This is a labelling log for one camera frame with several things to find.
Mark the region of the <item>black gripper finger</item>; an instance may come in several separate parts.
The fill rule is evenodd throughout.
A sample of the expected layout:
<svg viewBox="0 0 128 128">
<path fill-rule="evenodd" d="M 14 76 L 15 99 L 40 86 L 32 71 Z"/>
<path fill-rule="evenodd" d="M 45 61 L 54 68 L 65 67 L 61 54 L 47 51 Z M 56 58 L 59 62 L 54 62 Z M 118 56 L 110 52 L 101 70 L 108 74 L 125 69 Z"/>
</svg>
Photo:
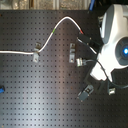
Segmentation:
<svg viewBox="0 0 128 128">
<path fill-rule="evenodd" d="M 79 34 L 77 39 L 84 45 L 89 46 L 95 54 L 99 52 L 100 45 L 97 42 L 95 42 L 91 37 L 88 37 L 84 34 Z"/>
<path fill-rule="evenodd" d="M 78 67 L 86 66 L 88 62 L 93 62 L 93 59 L 83 59 L 83 58 L 77 58 L 76 63 Z"/>
</svg>

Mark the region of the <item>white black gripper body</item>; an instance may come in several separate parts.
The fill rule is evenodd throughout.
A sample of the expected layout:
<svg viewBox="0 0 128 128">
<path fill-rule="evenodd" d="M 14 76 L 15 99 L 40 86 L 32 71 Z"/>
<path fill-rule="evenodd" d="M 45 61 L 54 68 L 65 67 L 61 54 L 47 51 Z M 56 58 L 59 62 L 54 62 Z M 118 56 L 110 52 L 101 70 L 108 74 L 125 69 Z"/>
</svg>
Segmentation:
<svg viewBox="0 0 128 128">
<path fill-rule="evenodd" d="M 94 62 L 95 65 L 92 68 L 90 75 L 98 81 L 107 80 L 109 83 L 112 82 L 111 73 L 105 69 L 98 60 L 91 59 L 91 62 Z"/>
</svg>

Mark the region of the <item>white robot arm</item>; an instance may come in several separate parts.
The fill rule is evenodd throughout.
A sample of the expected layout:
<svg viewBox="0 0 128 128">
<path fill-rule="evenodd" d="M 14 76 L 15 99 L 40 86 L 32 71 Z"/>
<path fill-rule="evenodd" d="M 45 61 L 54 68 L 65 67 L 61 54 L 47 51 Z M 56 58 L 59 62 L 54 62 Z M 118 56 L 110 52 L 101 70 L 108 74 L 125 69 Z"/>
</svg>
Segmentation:
<svg viewBox="0 0 128 128">
<path fill-rule="evenodd" d="M 78 40 L 89 46 L 97 58 L 80 58 L 77 64 L 83 66 L 94 62 L 90 76 L 98 81 L 107 80 L 111 88 L 120 88 L 113 82 L 111 73 L 114 69 L 128 67 L 128 5 L 113 4 L 98 20 L 102 45 L 84 34 L 78 36 Z"/>
</svg>

